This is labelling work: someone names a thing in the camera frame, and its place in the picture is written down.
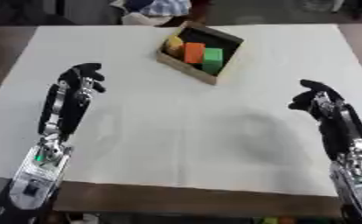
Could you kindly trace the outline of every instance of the table surface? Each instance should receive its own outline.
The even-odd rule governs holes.
[[[20,33],[20,35],[22,35],[22,33],[24,32],[30,33],[32,32],[32,30],[31,28],[26,28],[25,31],[15,30],[15,32]],[[21,48],[23,48],[22,46],[24,46],[24,42],[27,42],[28,39],[27,37],[30,37],[30,35],[27,35],[26,37],[23,36],[21,38],[22,43],[17,43],[16,46],[21,46]],[[89,198],[90,198],[90,205],[85,203],[85,200]],[[307,200],[308,202],[310,202],[308,203],[309,205],[304,207],[299,207],[298,202],[302,200],[303,201]],[[277,194],[277,193],[229,192],[229,191],[198,190],[198,189],[188,189],[188,188],[169,188],[169,187],[159,187],[159,186],[103,185],[103,184],[95,185],[95,184],[83,184],[76,182],[67,182],[63,184],[63,191],[60,194],[57,208],[62,210],[83,210],[83,211],[118,210],[118,211],[144,211],[144,212],[149,211],[149,212],[233,214],[233,215],[337,214],[337,209],[336,209],[337,202],[335,199],[329,197],[290,196],[290,195]]]

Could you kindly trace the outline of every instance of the wooden box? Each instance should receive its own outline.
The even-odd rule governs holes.
[[[231,58],[236,54],[244,41],[242,38],[237,38],[222,31],[217,31],[189,21],[183,23],[172,36],[179,36],[185,43],[205,43],[206,47],[223,49],[223,67],[216,74],[206,73],[202,70],[201,65],[187,64],[181,59],[170,56],[164,50],[165,42],[157,50],[157,61],[211,85],[217,83],[217,79],[223,74],[223,71],[229,64]]]

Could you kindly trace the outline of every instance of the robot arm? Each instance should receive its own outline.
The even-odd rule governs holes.
[[[307,111],[319,121],[343,217],[349,224],[362,224],[362,122],[332,88],[311,80],[301,80],[301,85],[310,90],[296,96],[289,108]]]
[[[73,151],[64,142],[77,129],[94,90],[105,91],[99,69],[97,63],[74,66],[49,89],[38,125],[41,137],[0,193],[0,223],[34,223],[52,209]]]

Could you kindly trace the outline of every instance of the white paper sheet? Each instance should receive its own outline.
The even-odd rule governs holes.
[[[0,88],[0,177],[36,143],[47,89],[100,62],[67,180],[335,195],[316,122],[287,105],[300,79],[333,86],[362,119],[362,68],[335,25],[217,27],[246,40],[212,87],[156,62],[173,29],[41,27]]]

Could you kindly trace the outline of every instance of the black robotic finger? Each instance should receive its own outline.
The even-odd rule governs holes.
[[[336,92],[333,88],[323,84],[322,82],[313,81],[313,80],[301,80],[301,85],[303,87],[310,88],[316,93],[326,92],[333,101],[343,100],[343,97],[338,92]]]
[[[362,138],[362,122],[360,121],[357,112],[355,112],[355,109],[351,105],[347,104],[345,106],[348,109],[348,111],[350,111],[352,121],[354,122],[356,129],[360,134],[360,137]]]
[[[325,152],[330,160],[336,160],[338,153],[346,153],[348,150],[347,139],[342,134],[342,130],[338,123],[325,119],[321,122],[319,127]]]
[[[95,82],[94,85],[93,85],[93,89],[95,89],[96,91],[98,91],[98,93],[105,93],[106,91],[106,88],[104,88],[102,86],[102,84],[100,84],[99,82]]]
[[[293,101],[289,104],[289,109],[299,109],[307,111],[316,93],[314,91],[308,91],[301,93],[293,98]]]
[[[101,63],[83,63],[76,66],[73,66],[73,68],[78,68],[81,71],[96,71],[100,70],[102,68]]]
[[[80,76],[81,77],[88,77],[88,78],[92,78],[96,81],[104,81],[105,77],[100,74],[97,73],[96,71],[101,69],[101,64],[100,63],[86,63],[86,64],[81,64],[78,66],[74,66],[73,70],[79,70],[80,71]]]
[[[56,101],[56,94],[58,89],[59,87],[56,84],[53,84],[51,88],[49,88],[48,94],[45,98],[45,104],[42,109],[41,117],[39,118],[38,123],[38,133],[40,135],[44,134],[46,122],[51,117],[52,107],[54,102]]]

